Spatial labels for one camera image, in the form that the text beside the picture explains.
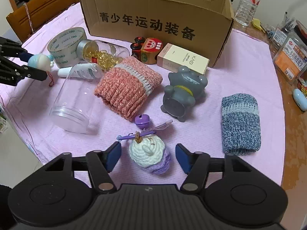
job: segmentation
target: white tube cap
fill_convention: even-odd
[[[60,68],[58,70],[58,76],[62,77],[62,78],[66,78],[70,72],[70,70],[72,69],[72,67],[64,67],[64,68]]]

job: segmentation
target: light blue device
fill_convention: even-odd
[[[305,97],[305,95],[299,89],[295,89],[292,92],[292,96],[298,107],[302,111],[307,111],[307,98]]]

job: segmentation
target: wooden table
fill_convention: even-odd
[[[277,50],[266,35],[253,26],[243,27],[235,22],[234,28],[269,44],[272,58]],[[307,224],[307,113],[296,105],[292,97],[293,85],[289,85],[276,70],[285,110],[286,151],[282,188],[289,199],[281,224],[286,229],[299,230]]]

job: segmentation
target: pink knitted sock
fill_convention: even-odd
[[[106,73],[94,94],[114,112],[131,121],[162,76],[134,57],[124,58]]]

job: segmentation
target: plastic water bottle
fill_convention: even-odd
[[[235,20],[243,26],[248,26],[256,12],[260,0],[240,0]]]

